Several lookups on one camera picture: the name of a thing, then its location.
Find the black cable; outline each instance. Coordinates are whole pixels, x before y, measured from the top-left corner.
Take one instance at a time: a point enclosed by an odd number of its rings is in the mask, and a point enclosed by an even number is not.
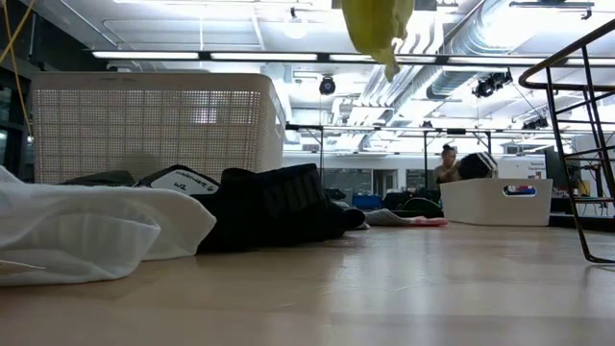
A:
[[[526,98],[526,95],[523,94],[523,92],[521,92],[521,90],[519,90],[519,88],[512,83],[512,86],[515,87],[515,89],[517,89],[517,92],[519,92],[519,95],[521,95],[521,97],[523,97],[524,100],[526,100],[526,102],[528,103],[528,105],[534,110],[534,112],[536,113],[536,115],[540,116],[540,113],[538,112],[538,110],[534,107],[534,105],[528,100],[528,98]]]

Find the ceiling light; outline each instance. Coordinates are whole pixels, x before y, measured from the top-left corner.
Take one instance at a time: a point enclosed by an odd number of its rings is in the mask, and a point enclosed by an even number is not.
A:
[[[496,64],[501,66],[506,65],[527,65],[534,66],[543,61],[543,58],[515,58],[515,57],[450,57],[448,63],[459,64],[459,65],[468,65],[468,64],[476,64],[476,65],[489,65]]]
[[[584,66],[585,62],[583,61],[583,59],[581,58],[571,58],[568,59],[568,61],[566,61],[566,63],[564,63],[564,65],[567,66]],[[615,59],[596,59],[596,58],[590,58],[589,59],[589,64],[592,67],[613,67],[615,66]]]
[[[489,72],[489,73],[505,73],[508,71],[505,67],[485,67],[485,66],[442,66],[445,72]]]
[[[215,61],[315,62],[316,55],[305,53],[211,53],[211,59]]]
[[[311,8],[315,1],[296,1],[296,0],[113,0],[116,4],[146,4],[146,5],[223,5],[223,6],[245,6],[245,5],[269,5]]]
[[[397,56],[397,62],[399,63],[434,63],[435,57],[416,57],[416,56]]]
[[[375,62],[372,57],[361,54],[331,54],[329,60],[332,62]]]
[[[324,130],[331,131],[373,131],[376,130],[373,126],[325,126]]]
[[[120,60],[199,60],[196,52],[134,52],[134,51],[94,51],[98,59]]]
[[[310,71],[293,71],[292,78],[294,79],[313,79],[317,80],[322,77],[322,73]]]

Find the window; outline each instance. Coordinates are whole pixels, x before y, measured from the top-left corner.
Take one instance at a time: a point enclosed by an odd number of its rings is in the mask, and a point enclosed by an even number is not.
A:
[[[371,169],[331,169],[325,168],[324,188],[338,188],[342,191],[349,206],[353,204],[353,195],[372,193]]]
[[[429,189],[437,189],[433,170],[427,171],[429,180]],[[407,169],[406,170],[406,188],[421,189],[425,188],[425,169]]]
[[[0,130],[0,165],[4,165],[4,153],[7,151],[7,132]]]
[[[0,121],[9,121],[11,95],[12,91],[9,88],[0,86]]]

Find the black metal railing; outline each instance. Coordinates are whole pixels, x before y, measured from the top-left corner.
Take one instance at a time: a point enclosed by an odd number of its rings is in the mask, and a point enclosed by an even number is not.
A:
[[[555,136],[555,142],[557,145],[557,150],[559,152],[559,158],[562,162],[566,163],[567,161],[593,161],[598,162],[600,167],[598,171],[602,171],[604,174],[604,178],[606,180],[606,185],[608,187],[608,196],[598,196],[597,198],[581,198],[576,197],[574,193],[574,187],[572,184],[572,179],[570,177],[570,172],[566,168],[566,164],[564,164],[566,184],[568,186],[568,195],[570,197],[570,202],[572,204],[573,214],[575,217],[575,223],[577,224],[578,236],[580,238],[581,247],[583,250],[583,254],[585,258],[594,263],[615,263],[615,260],[612,259],[602,259],[592,255],[589,246],[587,244],[587,238],[585,236],[585,231],[581,226],[581,219],[578,214],[577,204],[600,204],[601,206],[605,203],[612,203],[615,206],[615,178],[613,177],[613,169],[611,166],[611,162],[613,160],[609,157],[608,151],[615,149],[615,146],[608,146],[606,140],[604,138],[603,125],[611,125],[613,123],[602,122],[600,119],[600,114],[598,112],[598,101],[602,100],[606,97],[615,95],[615,86],[596,86],[594,85],[591,71],[591,63],[589,54],[587,51],[587,45],[591,42],[599,39],[607,35],[608,33],[615,30],[615,19],[609,21],[608,23],[602,25],[597,30],[591,32],[587,36],[577,40],[566,48],[560,50],[559,52],[553,54],[549,58],[540,62],[536,66],[530,68],[526,72],[524,72],[519,78],[519,85],[522,87],[530,88],[530,89],[542,89],[547,91],[547,100],[549,105],[549,110],[551,113],[551,119],[553,122],[553,133]],[[585,73],[586,84],[584,85],[573,85],[573,84],[556,84],[553,81],[552,75],[552,67],[554,65],[562,65],[565,64],[569,57],[577,52],[581,51],[582,59],[583,59],[583,71]],[[528,79],[532,76],[536,75],[541,71],[546,72],[547,83],[538,83],[538,82],[529,82]],[[576,103],[572,106],[569,106],[562,110],[557,110],[555,108],[555,91],[556,90],[570,90],[570,91],[580,91],[583,94],[584,101]],[[602,95],[597,96],[596,92],[603,92]],[[559,119],[558,116],[564,112],[571,111],[574,109],[578,109],[581,107],[585,107],[587,110],[587,114],[589,120],[566,120]],[[563,142],[561,138],[561,132],[559,129],[560,123],[576,123],[576,124],[587,124],[591,126],[592,135],[594,138],[594,142],[596,144],[595,149],[585,150],[575,152],[573,154],[565,154],[563,149]],[[586,155],[595,154],[594,158],[586,158]],[[602,185],[602,178],[599,174],[597,174],[597,185]]]

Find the yellow cable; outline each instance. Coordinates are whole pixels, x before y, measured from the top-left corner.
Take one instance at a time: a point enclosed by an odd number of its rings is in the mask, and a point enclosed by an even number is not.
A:
[[[26,10],[26,12],[24,13],[23,18],[21,18],[21,22],[19,22],[19,25],[17,25],[17,29],[15,30],[15,35],[13,35],[9,39],[9,44],[7,45],[7,48],[4,49],[4,52],[2,52],[2,55],[0,56],[0,63],[4,61],[4,59],[7,57],[7,54],[9,54],[9,50],[15,44],[15,40],[19,36],[19,33],[21,33],[21,29],[23,29],[24,24],[26,24],[28,15],[30,15],[30,12],[32,11],[32,8],[34,7],[36,1],[37,0],[30,0],[30,5],[28,5],[28,10]],[[4,7],[6,8],[7,7],[6,0],[4,0],[3,3],[4,3]]]
[[[11,40],[11,24],[9,23],[9,9],[7,8],[6,0],[4,2],[4,19],[5,19],[4,20],[5,24],[7,26],[7,35],[9,36],[9,40]],[[23,93],[21,92],[21,83],[19,83],[19,71],[17,70],[17,60],[15,59],[15,52],[12,46],[9,46],[8,48],[11,51],[12,70],[15,74],[15,82],[17,83],[17,93],[19,94],[19,102],[21,102],[21,110],[23,111],[23,120],[26,123],[26,126],[28,127],[28,134],[32,136],[33,135],[32,125],[30,124],[28,110],[26,110],[26,102],[24,101]]]

